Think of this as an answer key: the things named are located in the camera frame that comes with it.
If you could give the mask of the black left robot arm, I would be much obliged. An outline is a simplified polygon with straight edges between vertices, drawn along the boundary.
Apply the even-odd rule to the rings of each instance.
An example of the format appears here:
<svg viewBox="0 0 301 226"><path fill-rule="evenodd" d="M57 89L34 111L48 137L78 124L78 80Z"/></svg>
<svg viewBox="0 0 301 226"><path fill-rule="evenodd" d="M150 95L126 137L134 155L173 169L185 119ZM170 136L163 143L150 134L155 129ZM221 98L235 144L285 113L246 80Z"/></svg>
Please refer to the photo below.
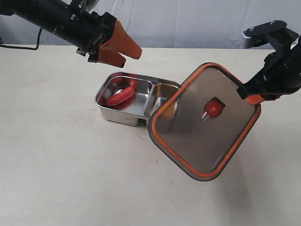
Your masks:
<svg viewBox="0 0 301 226"><path fill-rule="evenodd" d="M122 68L125 57L139 59L142 49L112 14L93 11L96 0L2 0L1 15L17 15L77 47L91 63Z"/></svg>

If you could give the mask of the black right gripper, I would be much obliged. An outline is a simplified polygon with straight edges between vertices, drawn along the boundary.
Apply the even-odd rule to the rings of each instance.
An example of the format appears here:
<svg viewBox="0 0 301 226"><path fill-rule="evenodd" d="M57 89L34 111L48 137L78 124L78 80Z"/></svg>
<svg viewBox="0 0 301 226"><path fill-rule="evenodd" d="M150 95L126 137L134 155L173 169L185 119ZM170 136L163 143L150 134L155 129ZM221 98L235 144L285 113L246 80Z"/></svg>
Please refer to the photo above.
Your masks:
<svg viewBox="0 0 301 226"><path fill-rule="evenodd" d="M265 58L264 67L237 89L242 99L258 105L266 99L295 93L301 88L301 38Z"/></svg>

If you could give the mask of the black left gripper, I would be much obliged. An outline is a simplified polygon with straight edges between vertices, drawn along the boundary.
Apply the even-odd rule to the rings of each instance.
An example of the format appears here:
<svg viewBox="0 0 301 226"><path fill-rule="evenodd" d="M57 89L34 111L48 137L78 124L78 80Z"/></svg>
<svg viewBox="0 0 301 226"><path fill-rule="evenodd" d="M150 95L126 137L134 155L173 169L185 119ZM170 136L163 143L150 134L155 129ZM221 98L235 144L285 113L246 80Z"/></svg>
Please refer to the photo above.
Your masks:
<svg viewBox="0 0 301 226"><path fill-rule="evenodd" d="M121 22L108 12L103 15L84 12L72 16L71 21L79 26L76 53L83 57L89 55L88 62L123 68L126 59L121 54L132 59L139 59L142 55L141 47L127 34Z"/></svg>

